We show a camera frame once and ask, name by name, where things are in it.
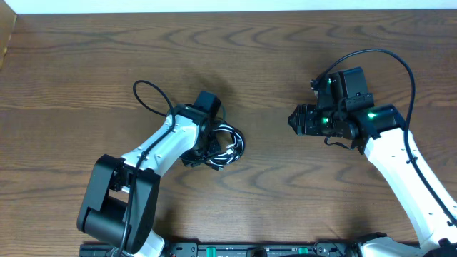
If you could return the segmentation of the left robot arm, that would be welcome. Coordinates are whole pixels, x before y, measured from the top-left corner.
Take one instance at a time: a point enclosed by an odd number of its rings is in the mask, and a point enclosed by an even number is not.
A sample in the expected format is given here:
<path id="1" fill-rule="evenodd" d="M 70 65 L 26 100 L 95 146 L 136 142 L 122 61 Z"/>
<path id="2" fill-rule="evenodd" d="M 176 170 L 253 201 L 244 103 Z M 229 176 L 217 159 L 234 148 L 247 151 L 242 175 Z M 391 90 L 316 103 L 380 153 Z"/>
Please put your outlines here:
<path id="1" fill-rule="evenodd" d="M 139 147 L 94 164 L 76 227 L 130 256 L 160 256 L 165 240 L 153 230 L 161 177 L 182 156 L 193 161 L 211 147 L 221 100 L 202 91 L 193 104 L 179 104 Z"/>

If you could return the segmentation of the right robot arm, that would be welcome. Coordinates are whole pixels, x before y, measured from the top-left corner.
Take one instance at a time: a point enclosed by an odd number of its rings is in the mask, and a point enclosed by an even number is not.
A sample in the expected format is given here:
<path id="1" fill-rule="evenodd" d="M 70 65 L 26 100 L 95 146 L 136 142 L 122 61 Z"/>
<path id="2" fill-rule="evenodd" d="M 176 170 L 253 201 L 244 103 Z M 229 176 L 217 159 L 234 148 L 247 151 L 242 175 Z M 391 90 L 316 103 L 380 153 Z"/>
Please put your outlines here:
<path id="1" fill-rule="evenodd" d="M 385 178 L 416 232 L 419 245 L 372 233 L 349 246 L 346 256 L 455 256 L 456 202 L 422 157 L 391 104 L 375 106 L 363 69 L 326 75 L 314 86 L 317 103 L 301 104 L 288 118 L 299 136 L 339 137 L 351 141 Z"/>

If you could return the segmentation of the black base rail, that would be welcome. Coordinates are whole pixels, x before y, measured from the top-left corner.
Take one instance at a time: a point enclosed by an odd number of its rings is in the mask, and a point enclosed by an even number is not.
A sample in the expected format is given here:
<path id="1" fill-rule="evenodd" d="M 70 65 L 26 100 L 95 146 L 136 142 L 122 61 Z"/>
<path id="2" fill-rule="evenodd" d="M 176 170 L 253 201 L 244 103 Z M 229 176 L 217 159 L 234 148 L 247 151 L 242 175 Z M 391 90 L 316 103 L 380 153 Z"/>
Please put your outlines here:
<path id="1" fill-rule="evenodd" d="M 350 246 L 345 243 L 320 241 L 298 245 L 197 244 L 169 243 L 165 257 L 249 257 L 249 256 L 346 256 Z"/>

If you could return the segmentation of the cardboard box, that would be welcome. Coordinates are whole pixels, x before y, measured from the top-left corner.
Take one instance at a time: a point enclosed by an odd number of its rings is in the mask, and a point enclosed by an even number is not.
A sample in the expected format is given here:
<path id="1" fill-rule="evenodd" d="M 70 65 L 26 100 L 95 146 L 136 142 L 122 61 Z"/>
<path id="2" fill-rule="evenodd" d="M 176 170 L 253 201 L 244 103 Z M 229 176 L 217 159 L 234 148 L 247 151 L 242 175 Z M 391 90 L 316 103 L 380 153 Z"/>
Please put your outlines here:
<path id="1" fill-rule="evenodd" d="M 8 45 L 17 20 L 17 14 L 4 1 L 1 0 L 0 6 L 0 67 L 4 64 Z"/>

